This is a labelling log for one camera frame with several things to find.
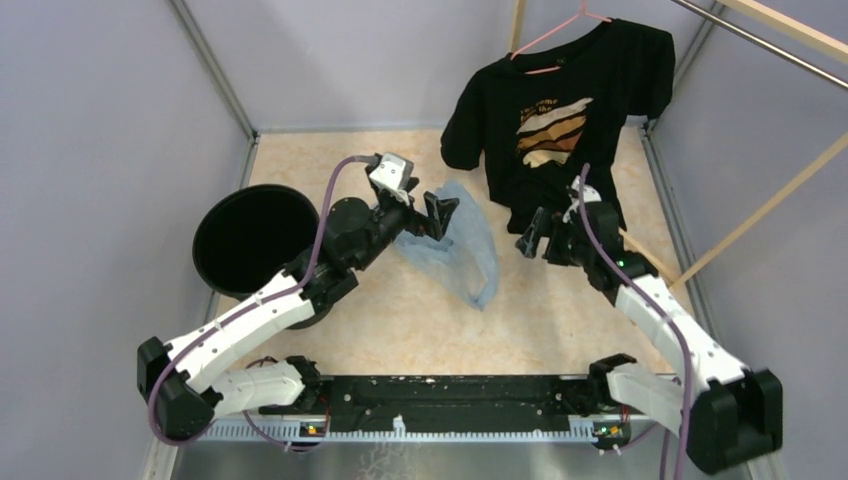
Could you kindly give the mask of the blue plastic trash bag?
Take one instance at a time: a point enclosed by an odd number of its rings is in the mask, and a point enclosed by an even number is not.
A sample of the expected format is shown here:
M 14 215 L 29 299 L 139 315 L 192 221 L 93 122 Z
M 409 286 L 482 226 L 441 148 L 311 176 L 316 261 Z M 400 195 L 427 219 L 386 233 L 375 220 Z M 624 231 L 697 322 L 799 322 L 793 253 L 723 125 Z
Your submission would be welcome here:
M 418 271 L 469 307 L 482 311 L 499 285 L 500 266 L 492 230 L 482 208 L 460 182 L 448 180 L 435 194 L 459 201 L 444 237 L 434 240 L 403 232 L 394 245 Z

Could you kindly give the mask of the black trash bin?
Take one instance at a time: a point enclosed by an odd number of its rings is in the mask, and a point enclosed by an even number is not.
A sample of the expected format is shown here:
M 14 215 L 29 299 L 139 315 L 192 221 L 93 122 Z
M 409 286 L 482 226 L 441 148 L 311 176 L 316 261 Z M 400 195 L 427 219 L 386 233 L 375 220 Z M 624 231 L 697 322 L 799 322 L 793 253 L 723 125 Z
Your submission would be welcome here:
M 215 204 L 197 227 L 192 259 L 215 292 L 245 300 L 312 246 L 319 224 L 313 203 L 298 190 L 260 184 Z

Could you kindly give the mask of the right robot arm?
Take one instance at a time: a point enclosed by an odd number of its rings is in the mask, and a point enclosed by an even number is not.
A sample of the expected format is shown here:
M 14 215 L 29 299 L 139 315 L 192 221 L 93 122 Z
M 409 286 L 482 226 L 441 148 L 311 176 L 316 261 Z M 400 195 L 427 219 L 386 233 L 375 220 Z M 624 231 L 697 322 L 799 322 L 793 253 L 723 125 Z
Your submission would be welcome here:
M 656 266 L 625 247 L 610 203 L 575 202 L 566 211 L 538 208 L 516 247 L 533 258 L 541 239 L 548 241 L 543 259 L 581 268 L 678 377 L 662 380 L 624 357 L 597 364 L 597 378 L 586 385 L 594 409 L 612 412 L 625 404 L 647 414 L 675 434 L 688 459 L 710 475 L 782 448 L 781 381 L 768 369 L 752 370 L 698 324 Z

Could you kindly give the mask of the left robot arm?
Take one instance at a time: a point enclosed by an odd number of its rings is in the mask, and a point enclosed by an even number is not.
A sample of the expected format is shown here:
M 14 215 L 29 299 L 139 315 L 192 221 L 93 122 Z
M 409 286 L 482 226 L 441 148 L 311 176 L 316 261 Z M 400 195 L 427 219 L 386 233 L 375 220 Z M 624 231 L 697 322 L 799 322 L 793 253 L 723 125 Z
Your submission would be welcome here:
M 161 442 L 199 439 L 223 416 L 265 405 L 308 413 L 319 404 L 313 362 L 289 357 L 263 367 L 231 370 L 272 336 L 315 324 L 358 285 L 367 269 L 402 232 L 440 240 L 460 200 L 411 196 L 417 180 L 396 188 L 372 185 L 376 203 L 325 193 L 311 241 L 262 286 L 223 315 L 171 340 L 153 336 L 136 350 L 136 382 L 148 425 Z

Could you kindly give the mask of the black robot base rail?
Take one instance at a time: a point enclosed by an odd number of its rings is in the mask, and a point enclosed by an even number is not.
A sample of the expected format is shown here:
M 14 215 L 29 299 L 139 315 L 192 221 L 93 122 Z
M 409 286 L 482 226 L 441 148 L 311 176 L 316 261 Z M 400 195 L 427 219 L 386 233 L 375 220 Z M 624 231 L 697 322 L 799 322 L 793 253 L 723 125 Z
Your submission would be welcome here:
M 269 405 L 264 416 L 326 420 L 332 434 L 566 433 L 578 421 L 620 424 L 628 411 L 601 398 L 585 376 L 465 375 L 324 377 L 291 406 Z

